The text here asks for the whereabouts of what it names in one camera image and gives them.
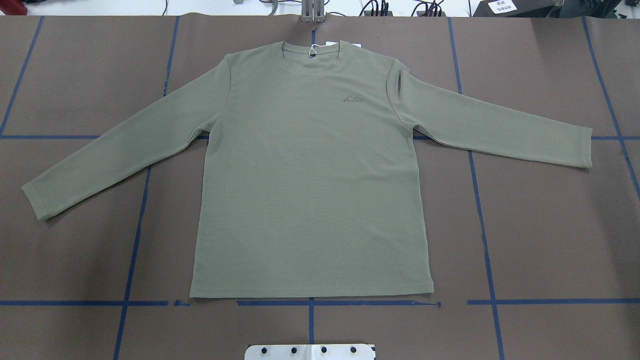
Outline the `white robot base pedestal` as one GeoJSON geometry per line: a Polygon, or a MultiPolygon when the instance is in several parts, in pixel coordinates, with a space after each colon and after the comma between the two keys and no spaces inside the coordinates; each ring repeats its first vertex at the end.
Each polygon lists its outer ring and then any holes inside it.
{"type": "Polygon", "coordinates": [[[256,344],[247,347],[245,360],[375,360],[373,344],[256,344]]]}

